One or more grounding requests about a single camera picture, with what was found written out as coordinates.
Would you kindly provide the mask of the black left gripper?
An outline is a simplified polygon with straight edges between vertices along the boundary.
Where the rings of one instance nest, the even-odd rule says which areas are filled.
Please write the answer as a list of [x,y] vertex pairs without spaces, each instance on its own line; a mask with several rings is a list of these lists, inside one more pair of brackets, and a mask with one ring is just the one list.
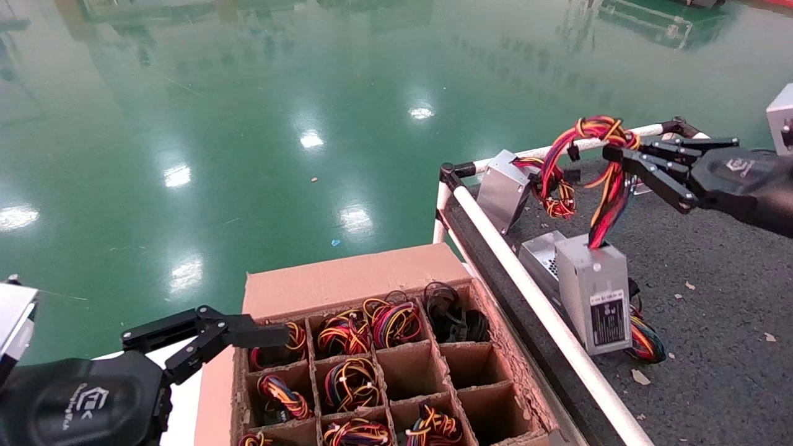
[[16,367],[2,385],[3,445],[156,445],[169,378],[138,352]]

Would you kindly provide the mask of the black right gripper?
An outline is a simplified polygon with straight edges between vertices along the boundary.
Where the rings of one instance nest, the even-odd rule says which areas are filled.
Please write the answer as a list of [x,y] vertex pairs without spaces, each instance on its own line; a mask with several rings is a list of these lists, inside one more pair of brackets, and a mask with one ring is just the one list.
[[791,238],[791,157],[739,145],[739,138],[648,138],[637,149],[606,145],[603,158],[680,214],[699,205]]

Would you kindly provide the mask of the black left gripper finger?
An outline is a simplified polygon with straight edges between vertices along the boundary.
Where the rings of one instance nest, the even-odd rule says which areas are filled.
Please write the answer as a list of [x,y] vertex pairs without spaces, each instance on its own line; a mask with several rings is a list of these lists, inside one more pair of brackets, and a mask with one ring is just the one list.
[[188,341],[165,362],[171,384],[181,385],[227,347],[283,347],[289,328],[283,323],[260,325],[248,314],[227,315],[215,308],[193,308],[157,321],[131,328],[121,335],[124,352],[147,354]]

